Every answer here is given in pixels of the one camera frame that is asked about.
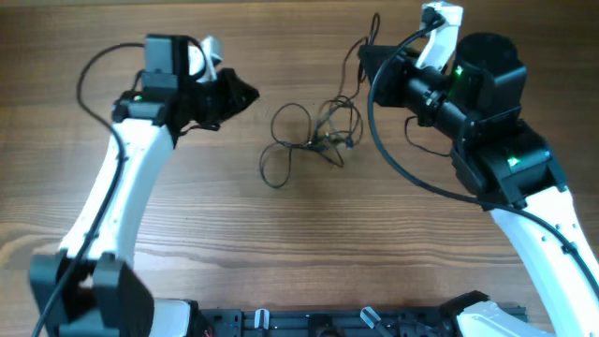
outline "wood grain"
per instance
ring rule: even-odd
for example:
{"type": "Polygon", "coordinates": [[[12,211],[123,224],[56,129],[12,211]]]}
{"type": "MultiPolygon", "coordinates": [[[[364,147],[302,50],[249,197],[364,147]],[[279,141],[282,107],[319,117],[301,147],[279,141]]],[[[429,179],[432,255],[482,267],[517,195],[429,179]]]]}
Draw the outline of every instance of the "wood grain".
{"type": "MultiPolygon", "coordinates": [[[[463,36],[493,31],[518,44],[529,68],[523,116],[560,157],[596,248],[599,5],[461,4],[463,36]]],[[[0,336],[23,336],[33,327],[30,256],[56,248],[104,156],[108,135],[74,101],[79,71],[96,51],[150,32],[219,37],[225,64],[261,93],[220,132],[185,137],[159,177],[136,254],[136,270],[155,296],[200,300],[205,308],[357,308],[439,304],[478,289],[526,306],[536,326],[551,330],[529,276],[489,216],[409,184],[368,135],[343,152],[344,169],[294,154],[288,186],[272,190],[261,182],[257,160],[270,142],[273,112],[288,101],[314,111],[334,95],[340,62],[375,11],[382,13],[381,44],[417,27],[413,1],[0,10],[0,336]]],[[[349,68],[356,65],[352,58],[349,68]]],[[[85,99],[108,117],[141,67],[139,51],[114,53],[90,73],[85,99]]],[[[364,94],[357,103],[364,107],[364,94]]],[[[407,115],[376,112],[397,160],[430,183],[463,191],[448,161],[405,143],[407,115]]],[[[289,113],[277,132],[293,139],[304,127],[299,114],[289,113]]],[[[411,134],[439,151],[449,145],[434,130],[411,134]]],[[[273,179],[284,177],[285,164],[284,153],[271,158],[273,179]]]]}

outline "black and white robotic arm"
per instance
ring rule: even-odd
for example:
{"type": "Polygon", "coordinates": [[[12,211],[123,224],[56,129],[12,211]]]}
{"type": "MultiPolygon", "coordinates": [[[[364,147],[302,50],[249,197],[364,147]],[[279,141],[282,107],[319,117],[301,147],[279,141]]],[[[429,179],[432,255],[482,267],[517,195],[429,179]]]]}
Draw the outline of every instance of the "black and white robotic arm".
{"type": "MultiPolygon", "coordinates": [[[[360,48],[358,55],[373,87],[371,99],[381,106],[406,107],[416,114],[421,126],[433,126],[453,140],[451,157],[458,178],[490,211],[516,248],[557,335],[599,335],[599,301],[594,288],[599,265],[553,152],[519,119],[526,68],[516,48],[508,39],[493,34],[467,36],[458,45],[450,75],[444,75],[456,49],[461,16],[461,7],[445,2],[424,5],[421,28],[440,24],[429,30],[430,40],[423,52],[403,46],[360,48]],[[522,212],[551,228],[540,226],[522,212]]],[[[370,307],[355,317],[348,314],[345,320],[340,319],[345,314],[304,312],[293,322],[289,319],[295,316],[290,313],[277,315],[264,309],[254,314],[239,312],[243,319],[238,322],[235,312],[230,325],[217,325],[215,313],[200,311],[192,300],[154,299],[133,273],[141,217],[182,128],[195,120],[200,128],[217,130],[220,123],[258,97],[232,69],[216,72],[222,61],[218,41],[208,37],[199,47],[197,43],[190,46],[188,37],[147,37],[142,90],[124,92],[113,107],[112,126],[122,138],[126,160],[98,229],[93,231],[92,224],[118,166],[120,150],[115,137],[110,139],[92,193],[63,238],[59,253],[34,256],[31,263],[31,287],[48,334],[403,336],[406,327],[412,326],[399,318],[386,325],[383,322],[391,322],[395,314],[378,315],[370,307]],[[89,235],[95,239],[78,260],[89,235]],[[73,264],[74,272],[64,276],[73,264]],[[80,282],[90,276],[93,287],[81,287],[80,282]],[[63,277],[68,278],[66,285],[58,286],[63,277]],[[285,330],[285,324],[295,330],[285,330]]],[[[375,142],[381,149],[377,135],[375,142]]],[[[419,335],[426,336],[549,335],[505,312],[482,293],[467,295],[442,306],[442,318],[433,328],[415,323],[414,331],[421,329],[425,332],[419,335]]]]}

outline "wooden surface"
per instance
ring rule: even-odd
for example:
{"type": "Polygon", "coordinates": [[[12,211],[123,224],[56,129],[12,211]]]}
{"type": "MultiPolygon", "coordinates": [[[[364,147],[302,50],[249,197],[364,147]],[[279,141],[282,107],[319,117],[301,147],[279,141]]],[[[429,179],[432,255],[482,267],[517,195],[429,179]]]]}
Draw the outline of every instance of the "wooden surface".
{"type": "MultiPolygon", "coordinates": [[[[462,5],[463,36],[493,31],[518,44],[529,69],[523,117],[559,156],[597,249],[597,2],[462,5]]],[[[333,96],[340,62],[375,11],[382,14],[381,44],[398,43],[417,27],[415,1],[1,10],[0,336],[23,336],[33,327],[30,256],[54,251],[106,150],[108,134],[74,100],[80,69],[100,49],[149,32],[219,37],[225,64],[262,96],[220,132],[182,139],[160,175],[136,246],[136,270],[156,297],[195,299],[204,308],[359,308],[436,305],[478,289],[526,306],[536,326],[551,330],[528,274],[489,215],[413,187],[384,162],[370,136],[343,152],[344,169],[294,154],[288,186],[272,190],[260,180],[257,160],[271,141],[273,112],[292,100],[314,111],[333,96]]],[[[351,80],[356,64],[352,57],[351,80]]],[[[100,61],[85,83],[86,100],[108,117],[142,66],[139,51],[100,61]]],[[[405,143],[408,115],[376,112],[390,151],[422,179],[463,191],[447,160],[405,143]]],[[[277,132],[303,137],[301,118],[286,115],[277,132]]],[[[439,151],[449,145],[434,130],[414,128],[412,135],[439,151]]],[[[282,178],[285,154],[269,165],[282,178]]]]}

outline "tabletop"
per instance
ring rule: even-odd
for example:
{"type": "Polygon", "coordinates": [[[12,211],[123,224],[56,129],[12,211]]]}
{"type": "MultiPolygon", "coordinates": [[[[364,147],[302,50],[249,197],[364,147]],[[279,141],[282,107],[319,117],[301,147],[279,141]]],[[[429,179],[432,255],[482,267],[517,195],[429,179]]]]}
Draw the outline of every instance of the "tabletop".
{"type": "MultiPolygon", "coordinates": [[[[590,244],[599,244],[599,12],[596,2],[459,1],[460,36],[510,37],[528,67],[521,116],[549,141],[568,176],[590,244]]],[[[270,119],[295,101],[316,114],[336,95],[341,61],[381,13],[377,43],[397,44],[418,27],[416,1],[227,1],[180,5],[0,9],[0,336],[31,331],[38,311],[28,285],[33,253],[52,253],[76,220],[108,144],[104,128],[75,101],[80,70],[97,51],[141,42],[148,33],[210,34],[224,66],[260,99],[219,132],[182,138],[153,189],[139,230],[135,270],[156,297],[198,300],[202,308],[399,308],[438,305],[471,290],[526,306],[534,325],[547,313],[507,238],[475,206],[432,195],[396,173],[370,134],[335,168],[293,154],[285,187],[267,187],[258,158],[270,119]]],[[[350,57],[348,88],[358,59],[350,57]]],[[[88,104],[110,105],[143,68],[140,51],[95,65],[88,104]]],[[[367,89],[356,99],[365,110],[367,89]]],[[[411,113],[377,109],[385,144],[421,179],[464,192],[449,159],[403,138],[411,113]]],[[[305,116],[289,112],[276,132],[305,137],[305,116]]],[[[414,141],[446,151],[433,129],[414,141]]],[[[267,173],[286,172],[286,153],[267,173]]]]}

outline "green light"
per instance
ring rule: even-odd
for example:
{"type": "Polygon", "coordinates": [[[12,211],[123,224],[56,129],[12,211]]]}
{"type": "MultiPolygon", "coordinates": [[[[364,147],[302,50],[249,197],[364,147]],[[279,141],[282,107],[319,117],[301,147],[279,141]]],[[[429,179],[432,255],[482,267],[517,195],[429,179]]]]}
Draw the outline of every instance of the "green light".
{"type": "Polygon", "coordinates": [[[507,164],[509,164],[510,168],[513,168],[519,162],[520,162],[520,160],[514,156],[507,158],[507,164]]]}

